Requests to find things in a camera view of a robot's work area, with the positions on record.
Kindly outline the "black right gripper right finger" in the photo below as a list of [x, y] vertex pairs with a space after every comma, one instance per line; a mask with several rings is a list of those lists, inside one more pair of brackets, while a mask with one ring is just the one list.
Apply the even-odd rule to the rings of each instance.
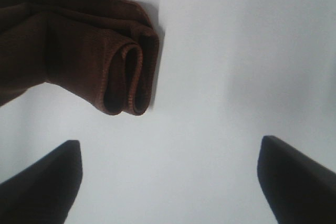
[[278, 223], [335, 223], [335, 173], [286, 142], [262, 138], [257, 176]]

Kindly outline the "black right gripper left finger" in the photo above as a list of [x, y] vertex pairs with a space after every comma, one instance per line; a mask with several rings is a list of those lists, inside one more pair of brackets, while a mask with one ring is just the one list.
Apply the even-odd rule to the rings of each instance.
[[64, 223], [82, 181], [78, 140], [68, 140], [1, 183], [1, 223]]

